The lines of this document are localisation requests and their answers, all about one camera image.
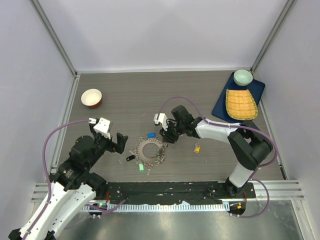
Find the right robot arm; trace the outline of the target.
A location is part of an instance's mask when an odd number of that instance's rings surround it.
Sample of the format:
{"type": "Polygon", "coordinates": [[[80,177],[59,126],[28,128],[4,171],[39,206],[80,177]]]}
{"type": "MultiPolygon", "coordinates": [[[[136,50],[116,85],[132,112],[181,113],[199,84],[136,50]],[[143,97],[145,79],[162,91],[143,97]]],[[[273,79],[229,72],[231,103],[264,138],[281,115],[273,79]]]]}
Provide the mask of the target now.
{"type": "Polygon", "coordinates": [[[179,136],[187,135],[231,146],[238,163],[225,181],[225,190],[230,197],[236,198],[243,193],[245,184],[273,150],[271,141],[257,132],[259,128],[251,120],[231,127],[200,116],[194,118],[183,105],[175,107],[171,114],[173,118],[168,118],[165,113],[154,115],[154,124],[161,126],[159,133],[164,142],[174,144],[179,136]]]}

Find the large silver keyring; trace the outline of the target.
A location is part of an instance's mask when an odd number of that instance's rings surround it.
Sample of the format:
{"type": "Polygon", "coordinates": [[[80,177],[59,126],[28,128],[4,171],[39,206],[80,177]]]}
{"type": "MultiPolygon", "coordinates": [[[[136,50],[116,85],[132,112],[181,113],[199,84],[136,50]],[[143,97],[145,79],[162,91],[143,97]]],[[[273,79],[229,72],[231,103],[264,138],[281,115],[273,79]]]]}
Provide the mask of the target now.
{"type": "Polygon", "coordinates": [[[137,165],[143,164],[144,166],[151,169],[154,166],[162,164],[166,159],[167,147],[168,144],[166,142],[163,142],[162,140],[159,140],[157,138],[143,137],[139,139],[133,151],[133,155],[135,156],[137,165]],[[149,144],[155,145],[157,147],[158,151],[154,158],[147,157],[143,152],[144,147],[149,144]]]}

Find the black key tag with key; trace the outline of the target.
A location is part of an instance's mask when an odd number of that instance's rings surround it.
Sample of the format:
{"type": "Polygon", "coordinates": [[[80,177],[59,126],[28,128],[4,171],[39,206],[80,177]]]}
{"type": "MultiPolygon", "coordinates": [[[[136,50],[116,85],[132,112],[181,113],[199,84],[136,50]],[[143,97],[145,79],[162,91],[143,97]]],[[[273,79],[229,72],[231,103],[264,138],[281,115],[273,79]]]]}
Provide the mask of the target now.
{"type": "Polygon", "coordinates": [[[132,161],[133,159],[135,159],[136,158],[136,156],[135,155],[130,155],[130,156],[128,156],[127,158],[126,158],[126,161],[127,162],[129,162],[129,161],[132,161]]]}

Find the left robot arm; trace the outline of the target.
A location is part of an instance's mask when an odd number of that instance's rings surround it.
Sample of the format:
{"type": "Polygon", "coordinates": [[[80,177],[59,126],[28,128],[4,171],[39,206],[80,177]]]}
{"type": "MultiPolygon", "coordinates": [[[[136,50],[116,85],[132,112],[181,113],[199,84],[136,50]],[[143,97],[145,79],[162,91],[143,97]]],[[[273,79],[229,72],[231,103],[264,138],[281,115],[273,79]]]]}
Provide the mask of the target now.
{"type": "Polygon", "coordinates": [[[50,178],[50,190],[31,219],[10,232],[10,240],[56,240],[76,214],[91,200],[102,199],[106,180],[90,169],[105,152],[122,154],[128,137],[116,134],[117,141],[100,133],[79,137],[69,157],[50,178]]]}

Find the green key tag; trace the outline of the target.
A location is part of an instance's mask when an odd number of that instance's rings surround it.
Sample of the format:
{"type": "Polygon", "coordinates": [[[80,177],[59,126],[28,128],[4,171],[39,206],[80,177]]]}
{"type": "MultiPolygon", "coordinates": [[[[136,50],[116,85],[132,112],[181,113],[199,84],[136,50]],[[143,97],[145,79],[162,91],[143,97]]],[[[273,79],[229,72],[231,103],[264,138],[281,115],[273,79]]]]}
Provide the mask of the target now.
{"type": "Polygon", "coordinates": [[[144,170],[145,170],[145,169],[144,169],[144,164],[140,162],[140,163],[138,164],[138,169],[139,169],[139,172],[140,172],[140,173],[143,173],[144,170]]]}

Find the blue key tag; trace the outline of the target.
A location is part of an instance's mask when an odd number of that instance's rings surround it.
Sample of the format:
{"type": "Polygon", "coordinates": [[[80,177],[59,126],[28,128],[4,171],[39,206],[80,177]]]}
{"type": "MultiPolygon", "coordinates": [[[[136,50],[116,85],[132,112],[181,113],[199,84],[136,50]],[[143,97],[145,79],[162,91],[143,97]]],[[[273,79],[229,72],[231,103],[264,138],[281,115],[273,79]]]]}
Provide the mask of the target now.
{"type": "Polygon", "coordinates": [[[155,132],[152,132],[152,133],[148,133],[146,135],[147,138],[154,138],[156,136],[156,133],[155,132]]]}

